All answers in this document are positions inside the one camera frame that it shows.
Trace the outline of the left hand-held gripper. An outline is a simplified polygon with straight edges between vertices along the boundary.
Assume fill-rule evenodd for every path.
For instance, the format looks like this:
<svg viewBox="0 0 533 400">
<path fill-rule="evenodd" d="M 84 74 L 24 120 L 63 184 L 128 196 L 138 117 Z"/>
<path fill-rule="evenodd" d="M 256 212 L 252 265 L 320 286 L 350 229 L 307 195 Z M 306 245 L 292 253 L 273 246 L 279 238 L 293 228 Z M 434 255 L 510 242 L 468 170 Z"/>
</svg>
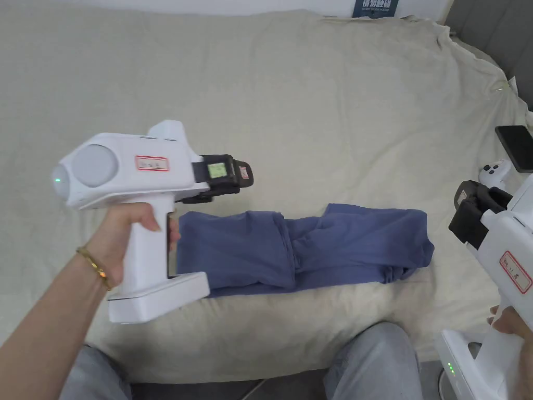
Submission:
<svg viewBox="0 0 533 400">
<path fill-rule="evenodd" d="M 202 161 L 207 183 L 195 178 L 193 165 Z M 169 273 L 169 215 L 177 201 L 203 192 L 208 197 L 238 194 L 254 183 L 244 161 L 227 154 L 197 155 L 175 120 L 160 122 L 145 136 L 97 134 L 64 157 L 52 179 L 58 195 L 76 210 L 138 202 L 153 209 L 159 232 L 132 226 L 124 278 L 108 300 L 114 323 L 145 323 L 209 295 L 206 273 Z"/>
</svg>

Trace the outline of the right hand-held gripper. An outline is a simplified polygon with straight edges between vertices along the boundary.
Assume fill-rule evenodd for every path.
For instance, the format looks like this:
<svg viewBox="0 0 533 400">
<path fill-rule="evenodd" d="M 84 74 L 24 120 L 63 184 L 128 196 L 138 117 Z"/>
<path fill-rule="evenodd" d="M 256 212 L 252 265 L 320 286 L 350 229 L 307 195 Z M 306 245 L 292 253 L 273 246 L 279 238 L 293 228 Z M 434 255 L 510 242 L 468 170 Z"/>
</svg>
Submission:
<svg viewBox="0 0 533 400">
<path fill-rule="evenodd" d="M 463 181 L 453 198 L 452 234 L 474 255 L 499 292 L 499 305 L 512 306 L 532 328 L 532 179 L 515 194 Z M 510 399 L 524 340 L 490 329 L 479 341 L 461 331 L 437 333 L 435 347 L 457 399 Z"/>
</svg>

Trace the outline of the person's right hand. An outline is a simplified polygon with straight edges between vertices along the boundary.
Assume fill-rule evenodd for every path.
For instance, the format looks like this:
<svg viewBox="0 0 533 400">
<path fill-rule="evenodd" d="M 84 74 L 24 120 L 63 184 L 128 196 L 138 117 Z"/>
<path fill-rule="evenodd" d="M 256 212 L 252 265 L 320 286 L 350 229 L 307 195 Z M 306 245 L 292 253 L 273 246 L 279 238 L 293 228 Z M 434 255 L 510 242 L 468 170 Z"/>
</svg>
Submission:
<svg viewBox="0 0 533 400">
<path fill-rule="evenodd" d="M 490 309 L 491 316 L 487 322 L 499 333 L 517 335 L 524 339 L 525 345 L 532 345 L 532 331 L 512 307 L 503 308 L 501 305 Z"/>
</svg>

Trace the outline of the person's left hand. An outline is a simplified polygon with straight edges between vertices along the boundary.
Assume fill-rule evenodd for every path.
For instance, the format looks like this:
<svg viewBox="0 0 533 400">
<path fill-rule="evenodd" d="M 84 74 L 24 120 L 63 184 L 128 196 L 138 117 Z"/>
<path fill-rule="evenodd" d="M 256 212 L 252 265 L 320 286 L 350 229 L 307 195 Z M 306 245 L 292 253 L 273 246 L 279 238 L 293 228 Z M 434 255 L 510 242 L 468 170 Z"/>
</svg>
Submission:
<svg viewBox="0 0 533 400">
<path fill-rule="evenodd" d="M 123 280 L 123 261 L 132 226 L 136 224 L 151 232 L 167 232 L 160 228 L 150 204 L 119 204 L 108 209 L 84 247 L 107 275 L 112 288 Z"/>
</svg>

